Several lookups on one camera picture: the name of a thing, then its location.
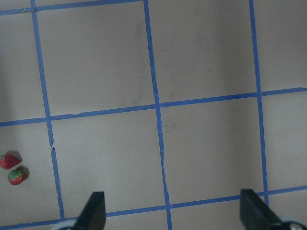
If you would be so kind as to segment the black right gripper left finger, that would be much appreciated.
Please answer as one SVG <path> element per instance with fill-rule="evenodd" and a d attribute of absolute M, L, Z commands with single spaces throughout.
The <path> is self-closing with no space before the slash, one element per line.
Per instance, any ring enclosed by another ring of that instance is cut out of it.
<path fill-rule="evenodd" d="M 104 192 L 93 192 L 76 220 L 65 220 L 52 230 L 103 230 L 106 224 Z"/>

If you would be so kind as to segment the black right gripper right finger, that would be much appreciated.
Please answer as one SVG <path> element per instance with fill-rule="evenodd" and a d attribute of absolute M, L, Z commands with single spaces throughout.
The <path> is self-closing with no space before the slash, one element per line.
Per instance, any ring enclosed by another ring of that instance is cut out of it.
<path fill-rule="evenodd" d="M 239 216 L 246 230 L 305 230 L 307 228 L 300 221 L 278 217 L 252 189 L 240 191 Z"/>

